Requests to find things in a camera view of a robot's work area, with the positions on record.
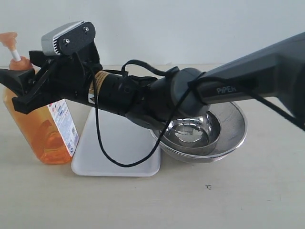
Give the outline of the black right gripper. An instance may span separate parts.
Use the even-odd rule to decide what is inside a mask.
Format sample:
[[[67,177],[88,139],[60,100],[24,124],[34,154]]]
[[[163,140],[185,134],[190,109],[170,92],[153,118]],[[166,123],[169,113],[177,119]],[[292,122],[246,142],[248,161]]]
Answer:
[[[29,51],[29,55],[31,62],[41,67],[36,79],[34,69],[0,70],[0,83],[15,93],[12,98],[15,111],[31,113],[61,99],[90,104],[88,93],[93,73],[102,70],[95,43],[69,56],[47,56],[37,50]]]

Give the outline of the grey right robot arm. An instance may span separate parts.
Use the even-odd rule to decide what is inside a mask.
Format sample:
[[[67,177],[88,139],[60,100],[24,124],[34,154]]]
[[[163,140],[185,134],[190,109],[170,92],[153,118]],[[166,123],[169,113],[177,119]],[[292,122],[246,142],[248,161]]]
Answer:
[[[0,82],[14,92],[13,109],[29,114],[67,99],[161,130],[171,120],[197,116],[213,104],[255,99],[297,127],[305,127],[305,36],[299,34],[213,70],[158,70],[129,60],[151,76],[103,69],[95,33],[68,32],[55,53],[30,51],[38,72],[1,69]]]

